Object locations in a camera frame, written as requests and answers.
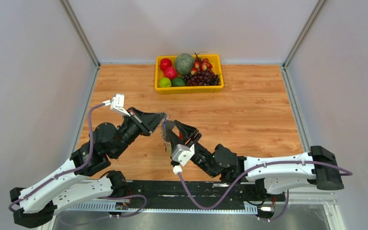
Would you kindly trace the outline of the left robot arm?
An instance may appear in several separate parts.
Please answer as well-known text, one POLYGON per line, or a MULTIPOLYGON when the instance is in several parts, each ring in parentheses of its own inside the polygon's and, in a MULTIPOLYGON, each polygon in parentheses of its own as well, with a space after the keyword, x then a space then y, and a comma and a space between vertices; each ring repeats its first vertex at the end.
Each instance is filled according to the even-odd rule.
POLYGON ((166 113, 145 113, 131 107, 119 126, 105 122, 93 129, 89 124, 89 142, 57 170, 35 185, 10 191, 9 210, 14 223, 32 229, 85 201, 103 197, 130 199, 132 194, 121 171, 111 170, 91 183, 76 184, 109 167, 111 159, 118 159, 138 136, 150 136, 166 117, 166 113))

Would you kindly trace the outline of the metal key organizer with rings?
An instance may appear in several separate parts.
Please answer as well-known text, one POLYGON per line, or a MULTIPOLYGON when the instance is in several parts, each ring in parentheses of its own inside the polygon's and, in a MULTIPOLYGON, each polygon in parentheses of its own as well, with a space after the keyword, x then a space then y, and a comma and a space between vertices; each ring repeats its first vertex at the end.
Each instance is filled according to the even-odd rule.
POLYGON ((161 123, 161 137, 163 139, 163 143, 164 143, 164 148, 165 148, 165 152, 166 153, 170 153, 171 152, 171 145, 168 141, 168 137, 167 137, 167 125, 168 125, 168 121, 169 121, 169 117, 166 116, 162 123, 161 123))

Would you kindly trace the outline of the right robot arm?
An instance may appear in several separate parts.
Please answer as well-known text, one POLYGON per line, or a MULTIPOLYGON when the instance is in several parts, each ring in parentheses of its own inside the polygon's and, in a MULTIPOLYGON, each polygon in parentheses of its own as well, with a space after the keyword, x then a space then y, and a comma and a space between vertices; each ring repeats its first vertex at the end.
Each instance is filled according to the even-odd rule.
POLYGON ((286 157, 239 156, 218 144, 213 151, 202 146, 200 131, 177 120, 162 124, 164 141, 171 147, 173 172, 179 174, 192 162, 209 177, 224 183, 254 182, 257 198, 267 200, 288 189, 315 186, 319 190, 344 189, 342 177, 349 175, 338 166, 336 156, 322 146, 286 157))

